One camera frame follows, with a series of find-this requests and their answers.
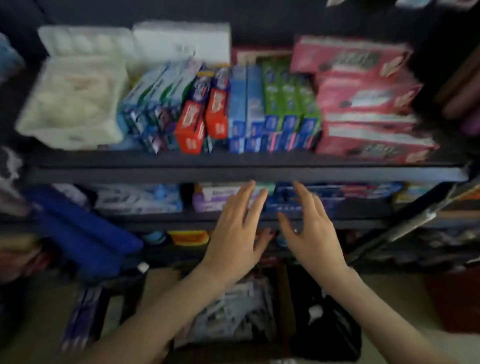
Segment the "open cardboard box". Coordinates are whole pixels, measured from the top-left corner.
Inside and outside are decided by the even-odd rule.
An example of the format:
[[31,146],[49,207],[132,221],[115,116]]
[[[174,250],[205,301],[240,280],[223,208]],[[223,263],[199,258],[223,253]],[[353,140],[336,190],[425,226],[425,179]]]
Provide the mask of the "open cardboard box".
[[[275,290],[275,319],[277,339],[275,342],[219,342],[195,344],[168,353],[165,363],[267,363],[273,359],[291,358],[288,342],[295,333],[295,315],[290,296],[287,267],[284,265],[264,268]],[[171,269],[154,269],[147,275],[141,305],[148,305],[150,298],[158,297],[160,291],[173,286],[180,275]]]

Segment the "pink box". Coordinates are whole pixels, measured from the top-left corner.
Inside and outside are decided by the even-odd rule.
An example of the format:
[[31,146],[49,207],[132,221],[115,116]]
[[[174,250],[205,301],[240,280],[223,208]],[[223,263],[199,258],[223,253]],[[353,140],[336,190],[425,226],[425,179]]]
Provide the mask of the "pink box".
[[403,43],[301,36],[293,48],[290,71],[389,77],[405,64],[412,52],[412,48]]
[[325,113],[323,123],[333,126],[354,124],[370,126],[378,131],[391,133],[408,133],[419,122],[415,114],[385,114],[378,112],[344,112]]
[[363,125],[336,126],[325,123],[322,139],[315,152],[348,158],[416,163],[424,161],[438,147],[430,137],[379,132]]
[[364,79],[352,76],[315,75],[317,104],[322,110],[336,112],[409,110],[421,84],[407,70],[395,78]]

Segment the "floor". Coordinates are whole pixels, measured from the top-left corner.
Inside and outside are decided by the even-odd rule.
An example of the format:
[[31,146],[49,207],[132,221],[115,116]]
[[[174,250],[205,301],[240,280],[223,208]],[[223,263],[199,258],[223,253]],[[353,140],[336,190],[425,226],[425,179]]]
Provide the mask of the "floor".
[[[440,322],[421,276],[364,276],[363,279],[439,350],[460,364],[480,363],[480,336],[452,335],[440,330]],[[11,345],[0,352],[0,363],[69,363],[75,355],[60,358],[58,343],[70,315],[77,286],[72,283],[59,284],[49,277],[42,277],[37,279],[33,287],[28,319]],[[359,363],[381,364],[385,361],[364,338]]]

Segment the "red box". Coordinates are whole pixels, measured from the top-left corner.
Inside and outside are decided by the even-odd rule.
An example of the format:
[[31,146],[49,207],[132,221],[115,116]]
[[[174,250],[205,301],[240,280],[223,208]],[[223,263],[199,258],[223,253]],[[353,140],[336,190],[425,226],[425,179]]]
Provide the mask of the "red box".
[[362,125],[325,123],[323,128],[322,139],[315,151],[317,154],[416,163],[424,161],[432,150],[438,148],[429,137],[379,132]]
[[366,78],[389,77],[406,63],[412,52],[407,44],[301,36],[293,48],[290,71],[359,75]]
[[378,131],[408,133],[419,122],[414,114],[383,114],[378,112],[325,113],[323,123],[333,126],[343,124],[364,125]]
[[226,139],[228,135],[228,94],[213,88],[205,112],[207,133],[214,139]]
[[397,112],[410,108],[422,84],[407,70],[395,78],[315,76],[317,104],[325,111]]
[[182,152],[200,154],[205,138],[202,105],[193,101],[185,103],[174,134]]

